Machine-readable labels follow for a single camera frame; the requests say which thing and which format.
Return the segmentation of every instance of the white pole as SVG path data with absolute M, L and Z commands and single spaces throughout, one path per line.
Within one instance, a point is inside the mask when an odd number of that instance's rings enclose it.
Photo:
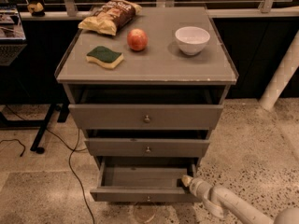
M 271 110 L 299 66 L 299 31 L 284 55 L 278 70 L 260 99 L 260 105 Z

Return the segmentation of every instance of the gray tabletop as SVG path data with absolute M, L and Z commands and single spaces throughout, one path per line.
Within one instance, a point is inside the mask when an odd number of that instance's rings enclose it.
M 198 26 L 209 31 L 205 49 L 187 56 L 175 41 L 175 31 L 183 26 Z M 149 43 L 135 52 L 126 42 L 133 28 L 143 29 Z M 86 54 L 97 46 L 122 52 L 122 61 L 114 70 L 86 62 Z M 199 82 L 201 84 L 235 84 L 237 72 L 225 54 L 214 27 L 203 7 L 143 7 L 141 13 L 125 25 L 116 36 L 82 31 L 57 80 L 60 83 L 122 82 Z

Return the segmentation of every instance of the brown snack bag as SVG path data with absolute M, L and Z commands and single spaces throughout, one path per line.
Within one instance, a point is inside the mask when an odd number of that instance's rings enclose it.
M 126 0 L 110 0 L 90 17 L 85 18 L 78 28 L 95 31 L 98 34 L 116 35 L 116 33 L 136 14 L 141 6 Z

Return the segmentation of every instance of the laptop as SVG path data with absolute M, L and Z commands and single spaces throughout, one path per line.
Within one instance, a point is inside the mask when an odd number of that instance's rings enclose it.
M 26 47 L 17 5 L 0 3 L 0 66 L 9 66 Z

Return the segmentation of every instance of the laptop screen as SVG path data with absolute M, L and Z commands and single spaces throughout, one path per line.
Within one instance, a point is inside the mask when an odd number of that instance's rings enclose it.
M 0 44 L 25 42 L 26 36 L 17 5 L 0 4 Z

